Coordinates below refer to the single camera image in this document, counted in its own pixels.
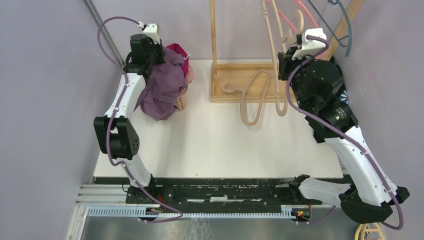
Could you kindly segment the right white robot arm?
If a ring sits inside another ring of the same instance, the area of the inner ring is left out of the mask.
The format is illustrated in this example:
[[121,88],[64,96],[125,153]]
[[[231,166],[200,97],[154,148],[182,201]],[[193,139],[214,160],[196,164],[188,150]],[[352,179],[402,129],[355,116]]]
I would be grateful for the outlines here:
[[407,188],[394,184],[368,148],[358,119],[341,99],[345,80],[333,60],[307,54],[293,58],[295,48],[278,57],[278,78],[287,81],[294,93],[292,106],[304,114],[318,143],[326,143],[336,153],[348,175],[342,181],[328,181],[302,174],[289,185],[289,199],[329,203],[359,224],[385,223],[397,211],[404,224],[401,204],[410,196]]

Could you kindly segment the purple pleated skirt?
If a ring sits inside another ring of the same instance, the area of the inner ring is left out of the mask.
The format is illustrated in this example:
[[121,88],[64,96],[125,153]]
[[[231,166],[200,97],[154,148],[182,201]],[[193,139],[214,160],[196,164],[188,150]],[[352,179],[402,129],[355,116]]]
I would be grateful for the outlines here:
[[187,52],[177,52],[168,47],[164,52],[165,63],[152,67],[152,74],[136,103],[137,108],[155,121],[165,121],[175,113],[176,99],[187,86],[183,71]]

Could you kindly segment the blue-grey plastic hanger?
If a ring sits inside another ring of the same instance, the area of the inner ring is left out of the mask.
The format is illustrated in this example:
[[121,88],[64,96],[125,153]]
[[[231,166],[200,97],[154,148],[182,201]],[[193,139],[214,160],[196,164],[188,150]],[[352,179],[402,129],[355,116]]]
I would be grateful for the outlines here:
[[344,50],[344,56],[349,57],[353,49],[354,18],[349,0],[308,0],[308,5],[319,19],[319,22],[330,34],[334,46]]

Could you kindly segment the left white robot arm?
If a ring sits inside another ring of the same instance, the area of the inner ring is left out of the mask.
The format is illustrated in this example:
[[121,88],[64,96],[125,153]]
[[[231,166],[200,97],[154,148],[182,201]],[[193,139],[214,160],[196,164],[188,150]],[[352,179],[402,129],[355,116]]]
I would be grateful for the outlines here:
[[140,188],[138,197],[149,204],[158,191],[150,185],[152,175],[139,155],[141,142],[131,119],[153,66],[165,63],[165,52],[159,35],[147,32],[132,35],[130,49],[114,100],[103,116],[94,119],[93,126],[101,152],[113,166],[123,168],[130,184]]

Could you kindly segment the pink plastic hanger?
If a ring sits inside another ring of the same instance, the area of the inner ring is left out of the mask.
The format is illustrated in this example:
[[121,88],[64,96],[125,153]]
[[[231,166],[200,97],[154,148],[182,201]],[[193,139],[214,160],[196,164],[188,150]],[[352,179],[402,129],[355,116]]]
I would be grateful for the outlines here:
[[294,17],[296,18],[297,25],[295,25],[291,19],[277,7],[276,3],[274,4],[274,0],[266,0],[265,2],[270,7],[274,7],[275,5],[278,17],[288,26],[291,33],[299,34],[303,31],[305,28],[305,20],[307,20],[313,28],[319,27],[315,17],[301,0],[293,0],[294,5],[296,6],[296,9],[294,10]]

